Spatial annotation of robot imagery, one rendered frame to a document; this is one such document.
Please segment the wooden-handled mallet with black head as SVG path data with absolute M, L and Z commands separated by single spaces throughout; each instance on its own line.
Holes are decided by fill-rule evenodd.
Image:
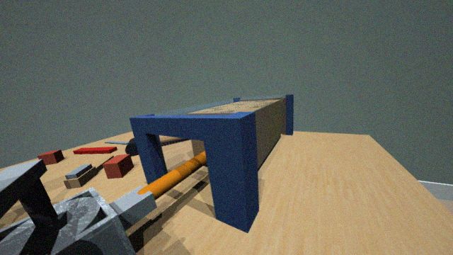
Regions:
M 132 138 L 126 148 L 125 148 L 125 153 L 126 154 L 130 154 L 131 157 L 134 157 L 136 155 L 138 155 L 138 150 L 137 150 L 137 145 L 136 145 L 136 142 L 135 142 L 135 139 Z

